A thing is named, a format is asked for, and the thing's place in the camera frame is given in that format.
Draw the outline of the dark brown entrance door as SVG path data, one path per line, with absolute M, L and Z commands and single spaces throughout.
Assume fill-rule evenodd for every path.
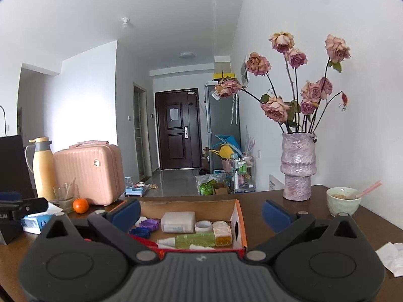
M 160 168 L 199 168 L 202 138 L 197 89 L 155 93 Z

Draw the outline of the clear glass cup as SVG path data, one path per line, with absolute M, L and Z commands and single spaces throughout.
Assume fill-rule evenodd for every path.
M 73 201 L 75 200 L 75 182 L 65 182 L 61 186 L 55 186 L 53 192 L 59 207 L 65 213 L 73 212 Z

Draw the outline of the storage rack with items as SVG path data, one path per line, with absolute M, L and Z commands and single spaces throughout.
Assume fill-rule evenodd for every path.
M 231 187 L 235 194 L 250 193 L 255 191 L 255 166 L 252 156 L 232 154 Z

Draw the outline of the red cardboard box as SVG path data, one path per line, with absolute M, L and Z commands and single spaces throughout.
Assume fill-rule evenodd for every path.
M 214 249 L 243 256 L 247 238 L 236 199 L 125 200 L 108 212 L 114 226 L 164 257 L 168 251 Z

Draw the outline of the green spray bottle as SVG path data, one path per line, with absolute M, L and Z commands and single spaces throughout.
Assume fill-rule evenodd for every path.
M 213 232 L 183 234 L 176 237 L 159 239 L 157 240 L 157 244 L 177 249 L 189 249 L 191 245 L 215 247 L 215 236 Z

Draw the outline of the black paper bag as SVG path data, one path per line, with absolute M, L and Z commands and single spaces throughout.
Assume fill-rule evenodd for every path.
M 1 137 L 1 194 L 17 195 L 18 198 L 35 198 L 29 171 L 25 161 L 25 150 L 20 135 L 7 135 L 6 112 L 4 116 L 5 136 Z

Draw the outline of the grey refrigerator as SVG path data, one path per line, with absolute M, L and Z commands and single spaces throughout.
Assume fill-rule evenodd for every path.
M 208 149 L 219 150 L 221 141 L 216 135 L 233 136 L 237 143 L 241 142 L 240 125 L 231 122 L 232 98 L 224 97 L 216 100 L 212 95 L 216 82 L 207 82 L 204 86 L 207 118 Z

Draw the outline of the white tape roll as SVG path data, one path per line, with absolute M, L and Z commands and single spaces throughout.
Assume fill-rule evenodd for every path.
M 195 223 L 196 233 L 211 233 L 212 231 L 212 222 L 209 220 L 201 220 Z

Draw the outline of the yellow thermos jug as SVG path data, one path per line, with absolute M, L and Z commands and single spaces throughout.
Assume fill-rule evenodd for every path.
M 25 161 L 33 174 L 37 195 L 48 201 L 56 200 L 54 187 L 57 181 L 51 151 L 53 141 L 42 136 L 29 140 L 29 143 L 31 145 L 25 147 Z

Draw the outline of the crumpled white tissue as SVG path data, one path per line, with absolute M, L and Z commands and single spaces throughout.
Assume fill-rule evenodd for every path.
M 403 276 L 403 244 L 386 243 L 376 250 L 376 253 L 384 267 L 390 271 L 394 277 Z

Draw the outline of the dried pink rose bouquet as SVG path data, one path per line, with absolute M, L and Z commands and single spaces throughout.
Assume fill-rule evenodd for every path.
M 339 97 L 339 108 L 345 111 L 348 96 L 339 91 L 333 91 L 333 83 L 329 80 L 328 70 L 342 71 L 342 62 L 350 58 L 350 47 L 340 37 L 329 34 L 324 41 L 327 55 L 324 75 L 317 81 L 307 81 L 303 86 L 298 83 L 298 69 L 307 64 L 307 55 L 295 47 L 294 36 L 286 31 L 279 31 L 269 37 L 274 51 L 281 54 L 286 66 L 286 74 L 290 83 L 292 99 L 287 102 L 276 90 L 269 74 L 272 65 L 269 60 L 259 53 L 252 52 L 241 67 L 241 80 L 223 79 L 219 81 L 211 95 L 219 100 L 224 97 L 232 98 L 232 112 L 238 112 L 238 94 L 244 92 L 259 102 L 266 117 L 279 125 L 286 134 L 303 132 L 315 134 L 319 123 L 328 109 L 328 105 Z M 269 89 L 261 97 L 247 90 L 249 75 L 265 77 Z

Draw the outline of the white plastic container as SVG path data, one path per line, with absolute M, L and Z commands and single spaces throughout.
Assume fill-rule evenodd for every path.
M 166 212 L 160 221 L 164 233 L 194 233 L 196 214 L 194 211 Z

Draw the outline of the blue tissue pack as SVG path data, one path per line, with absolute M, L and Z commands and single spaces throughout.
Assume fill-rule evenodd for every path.
M 62 211 L 62 208 L 49 203 L 48 209 L 45 212 L 25 216 L 21 221 L 22 229 L 26 233 L 39 235 L 51 217 Z

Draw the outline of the purple small object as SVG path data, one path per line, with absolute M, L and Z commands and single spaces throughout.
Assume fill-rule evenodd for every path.
M 139 227 L 140 228 L 146 228 L 151 232 L 157 231 L 160 226 L 160 221 L 158 219 L 145 219 L 140 222 Z

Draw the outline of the white ceramic bowl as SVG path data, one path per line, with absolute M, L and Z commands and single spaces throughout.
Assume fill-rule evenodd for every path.
M 339 213 L 350 216 L 357 211 L 361 198 L 357 198 L 360 191 L 350 187 L 332 187 L 326 191 L 326 202 L 330 214 L 335 217 Z

